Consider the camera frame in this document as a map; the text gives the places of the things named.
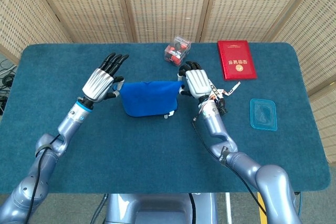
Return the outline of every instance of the blue felt tablecloth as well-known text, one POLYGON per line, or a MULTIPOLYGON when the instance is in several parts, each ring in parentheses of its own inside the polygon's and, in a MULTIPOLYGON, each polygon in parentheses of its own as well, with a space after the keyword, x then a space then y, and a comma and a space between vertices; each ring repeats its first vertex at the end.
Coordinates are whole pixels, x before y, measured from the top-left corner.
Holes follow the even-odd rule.
MULTIPOLYGON (((110 52, 129 54, 118 71, 126 82, 170 81, 178 68, 164 61, 167 44, 42 44, 22 55, 0 124, 0 193, 9 193, 34 161, 35 143, 57 126, 82 95, 91 73, 110 52)), ((277 164, 294 190, 321 190, 330 182, 328 165, 310 109, 298 59, 285 43, 250 43, 258 74, 243 80, 226 98, 223 121, 240 151, 258 163, 277 164), (273 100, 278 131, 250 126, 252 98, 273 100)), ((216 43, 192 44, 197 61, 217 88, 224 81, 216 43)), ((132 118, 121 100, 95 105, 72 139, 50 180, 52 193, 185 193, 245 191, 241 181, 206 152, 190 125, 197 100, 178 97, 178 110, 163 116, 132 118)), ((208 144, 202 119, 197 127, 208 144)))

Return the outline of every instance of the woven screen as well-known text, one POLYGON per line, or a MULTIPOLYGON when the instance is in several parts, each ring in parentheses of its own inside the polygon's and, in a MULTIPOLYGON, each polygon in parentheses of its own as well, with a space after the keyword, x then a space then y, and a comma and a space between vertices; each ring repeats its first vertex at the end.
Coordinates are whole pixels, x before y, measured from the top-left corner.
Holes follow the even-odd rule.
POLYGON ((336 162, 336 89, 311 101, 322 144, 329 162, 336 162))
POLYGON ((276 41, 291 43, 307 90, 336 74, 336 0, 303 0, 276 41))
POLYGON ((203 0, 130 0, 139 42, 195 41, 203 0))
POLYGON ((47 0, 75 42, 128 42, 123 0, 47 0))
POLYGON ((201 41, 261 41, 289 1, 214 0, 201 41))
POLYGON ((71 42, 45 0, 0 0, 0 46, 18 63, 30 44, 71 42))

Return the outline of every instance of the silver robot hand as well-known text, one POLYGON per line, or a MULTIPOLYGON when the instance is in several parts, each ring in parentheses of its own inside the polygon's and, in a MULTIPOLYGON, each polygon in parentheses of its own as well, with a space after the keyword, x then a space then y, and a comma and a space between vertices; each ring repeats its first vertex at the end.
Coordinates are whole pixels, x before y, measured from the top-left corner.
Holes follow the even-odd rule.
POLYGON ((104 62, 97 68, 83 87, 83 93, 90 101, 101 102, 107 95, 109 88, 115 82, 113 75, 121 64, 128 58, 128 55, 116 55, 112 53, 106 57, 104 62))
POLYGON ((196 99, 207 99, 212 89, 206 72, 197 62, 187 61, 186 63, 186 65, 180 67, 177 79, 181 81, 183 76, 185 76, 189 91, 181 88, 180 94, 190 95, 196 99))

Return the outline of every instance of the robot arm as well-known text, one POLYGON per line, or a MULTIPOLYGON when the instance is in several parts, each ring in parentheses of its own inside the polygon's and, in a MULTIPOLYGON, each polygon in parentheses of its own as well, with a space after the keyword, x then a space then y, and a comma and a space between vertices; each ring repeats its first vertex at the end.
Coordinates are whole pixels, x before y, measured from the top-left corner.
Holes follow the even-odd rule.
POLYGON ((187 62, 187 65, 180 67, 178 78, 181 80, 182 76, 186 77, 190 91, 180 93, 190 94, 199 100, 199 114, 203 115, 210 136, 222 140, 210 147, 212 154, 260 192, 268 223, 301 223, 295 211, 295 195, 286 171, 276 165, 261 166, 245 153, 238 152, 236 143, 225 129, 218 104, 209 99, 211 87, 206 72, 199 64, 187 62))
POLYGON ((0 206, 0 223, 28 223, 29 216, 47 197, 48 182, 58 158, 64 155, 71 138, 92 112, 93 104, 119 95, 124 78, 114 77, 114 74, 127 58, 128 55, 116 56, 115 53, 108 55, 84 85, 85 96, 78 98, 58 126, 59 135, 53 137, 50 134, 44 134, 37 141, 36 159, 27 177, 0 206), (108 93, 114 83, 118 84, 116 90, 108 93))

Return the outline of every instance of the black fingertip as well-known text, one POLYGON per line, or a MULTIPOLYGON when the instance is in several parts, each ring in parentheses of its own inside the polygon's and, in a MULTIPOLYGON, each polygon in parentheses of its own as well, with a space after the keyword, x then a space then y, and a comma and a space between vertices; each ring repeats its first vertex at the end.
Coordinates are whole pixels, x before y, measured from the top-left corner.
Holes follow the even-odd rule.
POLYGON ((115 93, 107 93, 106 96, 104 97, 104 100, 111 99, 111 98, 116 98, 117 95, 115 93))
POLYGON ((121 82, 124 80, 124 77, 123 76, 116 76, 113 80, 113 83, 116 83, 116 82, 121 82))
POLYGON ((188 61, 187 64, 190 65, 190 67, 191 67, 192 70, 196 70, 197 69, 197 66, 196 66, 196 64, 193 61, 188 61))
POLYGON ((197 62, 194 62, 194 63, 195 63, 195 65, 196 65, 197 69, 199 69, 199 70, 201 70, 201 69, 202 69, 202 67, 201 67, 201 65, 200 65, 200 64, 198 64, 197 62))
POLYGON ((187 96, 189 96, 189 97, 192 97, 192 95, 191 95, 191 93, 190 93, 189 90, 182 90, 182 91, 181 91, 181 95, 187 95, 187 96))
POLYGON ((105 68, 105 72, 107 73, 107 72, 111 71, 111 69, 113 68, 113 66, 116 64, 115 62, 116 62, 117 60, 119 60, 121 57, 122 57, 122 55, 116 55, 116 56, 114 56, 114 57, 110 60, 110 62, 108 63, 108 65, 106 66, 106 68, 105 68))
POLYGON ((121 65, 128 57, 129 55, 124 55, 116 63, 121 65))
POLYGON ((103 63, 100 65, 100 69, 101 70, 104 70, 106 68, 106 66, 108 65, 108 63, 110 62, 110 60, 113 58, 113 56, 115 56, 116 53, 115 52, 112 52, 110 53, 106 58, 105 60, 103 61, 103 63))
POLYGON ((189 70, 191 70, 191 68, 188 65, 182 65, 178 70, 178 75, 185 76, 185 73, 189 70))

